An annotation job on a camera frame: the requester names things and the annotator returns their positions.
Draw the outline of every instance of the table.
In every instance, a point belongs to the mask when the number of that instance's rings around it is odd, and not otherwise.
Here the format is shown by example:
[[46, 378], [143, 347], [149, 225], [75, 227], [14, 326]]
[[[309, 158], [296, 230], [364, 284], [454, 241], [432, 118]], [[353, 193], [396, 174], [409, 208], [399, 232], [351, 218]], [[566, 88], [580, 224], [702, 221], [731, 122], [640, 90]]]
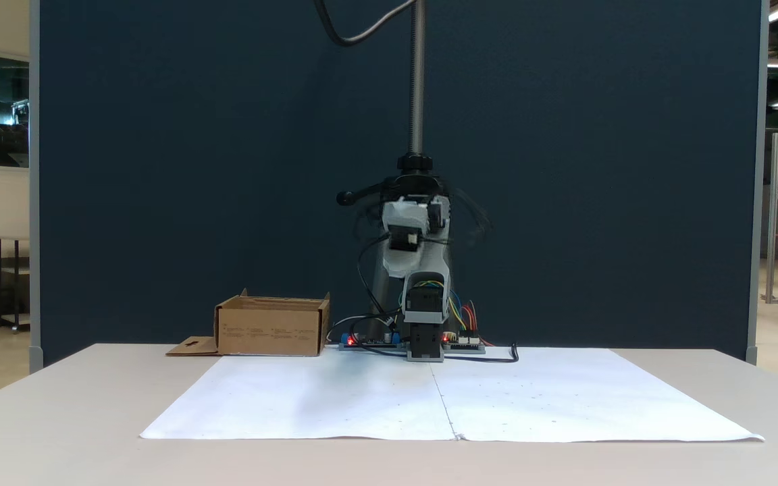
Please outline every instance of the table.
[[0, 390], [0, 484], [778, 484], [778, 376], [715, 351], [615, 350], [766, 443], [139, 439], [219, 359], [170, 348], [96, 344]]

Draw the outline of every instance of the metal pole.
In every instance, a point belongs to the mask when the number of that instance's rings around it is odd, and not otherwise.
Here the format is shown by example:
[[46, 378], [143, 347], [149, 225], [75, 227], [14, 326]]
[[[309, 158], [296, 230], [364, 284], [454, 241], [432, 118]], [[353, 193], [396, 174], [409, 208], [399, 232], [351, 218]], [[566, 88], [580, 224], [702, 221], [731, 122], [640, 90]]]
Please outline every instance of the metal pole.
[[422, 153], [422, 125], [425, 99], [425, 0], [411, 9], [410, 144], [407, 151]]
[[773, 279], [776, 259], [776, 203], [778, 202], [778, 133], [773, 134], [770, 154], [770, 203], [768, 207], [768, 279], [764, 287], [765, 304], [773, 302]]

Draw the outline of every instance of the black knob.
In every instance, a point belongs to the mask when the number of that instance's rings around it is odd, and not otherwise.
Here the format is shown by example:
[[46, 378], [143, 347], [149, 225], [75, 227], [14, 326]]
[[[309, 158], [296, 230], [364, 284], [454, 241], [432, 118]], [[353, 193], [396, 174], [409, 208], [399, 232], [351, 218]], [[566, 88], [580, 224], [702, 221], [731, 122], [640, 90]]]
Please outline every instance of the black knob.
[[342, 206], [350, 206], [353, 201], [353, 193], [350, 191], [340, 191], [336, 196], [336, 202]]

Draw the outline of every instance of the cardboard flap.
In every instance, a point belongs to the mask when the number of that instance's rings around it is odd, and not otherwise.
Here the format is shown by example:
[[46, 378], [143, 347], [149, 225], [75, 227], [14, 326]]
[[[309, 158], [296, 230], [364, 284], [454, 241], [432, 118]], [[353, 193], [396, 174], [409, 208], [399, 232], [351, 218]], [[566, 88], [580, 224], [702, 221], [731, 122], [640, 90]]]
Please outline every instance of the cardboard flap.
[[167, 356], [218, 356], [218, 345], [213, 335], [192, 335], [167, 351]]

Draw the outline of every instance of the window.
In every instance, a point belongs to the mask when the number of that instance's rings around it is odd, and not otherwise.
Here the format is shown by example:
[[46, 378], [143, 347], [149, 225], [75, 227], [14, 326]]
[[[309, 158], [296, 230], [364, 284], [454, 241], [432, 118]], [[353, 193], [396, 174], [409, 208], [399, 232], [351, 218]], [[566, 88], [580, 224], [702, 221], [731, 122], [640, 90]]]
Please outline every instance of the window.
[[0, 172], [28, 172], [28, 58], [0, 52]]

